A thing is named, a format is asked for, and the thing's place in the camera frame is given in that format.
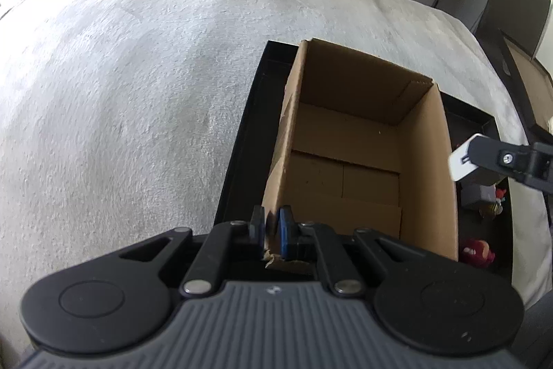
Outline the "brown cardboard box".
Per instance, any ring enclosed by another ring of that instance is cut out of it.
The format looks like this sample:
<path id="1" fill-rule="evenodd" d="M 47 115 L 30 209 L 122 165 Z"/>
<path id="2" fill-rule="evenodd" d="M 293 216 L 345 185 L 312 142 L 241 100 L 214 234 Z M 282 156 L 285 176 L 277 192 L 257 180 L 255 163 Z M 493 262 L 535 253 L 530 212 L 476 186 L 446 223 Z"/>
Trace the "brown cardboard box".
<path id="1" fill-rule="evenodd" d="M 302 42 L 285 85 L 265 185 L 266 247 L 278 210 L 341 235 L 375 229 L 457 257 L 457 195 L 441 92 L 427 76 L 337 44 Z"/>

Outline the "white charger plug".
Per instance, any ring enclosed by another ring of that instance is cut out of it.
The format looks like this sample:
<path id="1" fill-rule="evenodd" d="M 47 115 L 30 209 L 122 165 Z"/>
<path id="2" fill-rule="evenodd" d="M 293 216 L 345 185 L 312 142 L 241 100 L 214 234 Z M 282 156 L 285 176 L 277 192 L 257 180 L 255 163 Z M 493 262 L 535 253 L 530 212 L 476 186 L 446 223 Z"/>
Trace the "white charger plug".
<path id="1" fill-rule="evenodd" d="M 469 158 L 470 144 L 476 138 L 483 138 L 483 135 L 479 133 L 472 135 L 463 143 L 459 144 L 450 154 L 448 166 L 451 178 L 454 182 L 472 181 L 477 183 L 483 177 L 482 169 L 474 165 Z"/>

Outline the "grey purple cube toy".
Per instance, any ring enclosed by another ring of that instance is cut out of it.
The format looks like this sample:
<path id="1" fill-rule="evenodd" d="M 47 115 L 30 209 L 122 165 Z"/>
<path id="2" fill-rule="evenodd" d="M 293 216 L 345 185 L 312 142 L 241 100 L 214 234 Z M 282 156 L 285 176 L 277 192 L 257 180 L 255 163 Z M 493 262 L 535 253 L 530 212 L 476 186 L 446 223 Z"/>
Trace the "grey purple cube toy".
<path id="1" fill-rule="evenodd" d="M 477 209 L 496 202 L 496 188 L 494 185 L 470 184 L 461 188 L 461 206 Z"/>

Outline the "pink red toy figure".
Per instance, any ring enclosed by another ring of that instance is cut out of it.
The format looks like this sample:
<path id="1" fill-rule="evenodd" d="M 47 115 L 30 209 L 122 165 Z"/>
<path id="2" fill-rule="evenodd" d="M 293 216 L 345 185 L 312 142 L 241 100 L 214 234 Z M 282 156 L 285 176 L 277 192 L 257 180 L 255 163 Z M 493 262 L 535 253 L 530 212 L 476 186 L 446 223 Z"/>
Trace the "pink red toy figure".
<path id="1" fill-rule="evenodd" d="M 486 241 L 467 239 L 459 244 L 459 259 L 472 267 L 485 269 L 494 261 L 495 254 Z"/>

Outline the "small red white figurine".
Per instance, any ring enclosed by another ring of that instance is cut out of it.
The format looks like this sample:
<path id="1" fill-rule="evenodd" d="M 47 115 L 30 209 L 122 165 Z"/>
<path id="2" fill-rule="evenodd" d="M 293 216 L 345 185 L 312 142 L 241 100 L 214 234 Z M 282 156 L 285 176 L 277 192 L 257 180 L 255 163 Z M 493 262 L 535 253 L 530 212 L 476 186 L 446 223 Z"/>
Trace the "small red white figurine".
<path id="1" fill-rule="evenodd" d="M 507 193 L 506 189 L 497 188 L 495 190 L 495 201 L 488 205 L 488 213 L 491 217 L 496 217 L 503 212 L 503 200 Z"/>

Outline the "white plush blanket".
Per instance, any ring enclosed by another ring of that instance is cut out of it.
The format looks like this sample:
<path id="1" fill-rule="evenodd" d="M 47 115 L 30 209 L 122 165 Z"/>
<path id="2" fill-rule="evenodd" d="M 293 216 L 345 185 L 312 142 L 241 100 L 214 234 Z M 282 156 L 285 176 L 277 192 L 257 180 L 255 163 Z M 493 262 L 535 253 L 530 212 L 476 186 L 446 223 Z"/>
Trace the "white plush blanket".
<path id="1" fill-rule="evenodd" d="M 433 78 L 527 136 L 478 41 L 412 0 L 17 0 L 1 20 L 1 364 L 25 290 L 177 226 L 210 229 L 266 43 L 319 38 Z"/>

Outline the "black framed cork tray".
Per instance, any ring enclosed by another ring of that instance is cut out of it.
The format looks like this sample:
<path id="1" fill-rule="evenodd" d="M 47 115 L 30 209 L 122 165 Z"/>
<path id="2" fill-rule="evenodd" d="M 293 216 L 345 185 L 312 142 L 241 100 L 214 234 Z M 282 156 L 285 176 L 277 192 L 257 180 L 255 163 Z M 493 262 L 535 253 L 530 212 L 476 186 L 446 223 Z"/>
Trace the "black framed cork tray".
<path id="1" fill-rule="evenodd" d="M 511 37 L 499 31 L 500 70 L 530 142 L 552 143 L 552 77 Z"/>

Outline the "dark upholstered board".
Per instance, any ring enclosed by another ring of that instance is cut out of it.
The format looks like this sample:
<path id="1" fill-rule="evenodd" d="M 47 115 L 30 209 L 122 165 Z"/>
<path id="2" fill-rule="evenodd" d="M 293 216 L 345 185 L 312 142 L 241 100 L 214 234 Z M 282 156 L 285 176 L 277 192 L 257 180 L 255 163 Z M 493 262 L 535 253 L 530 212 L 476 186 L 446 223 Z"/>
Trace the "dark upholstered board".
<path id="1" fill-rule="evenodd" d="M 550 0 L 487 0 L 476 35 L 491 37 L 501 31 L 533 56 L 541 42 Z"/>

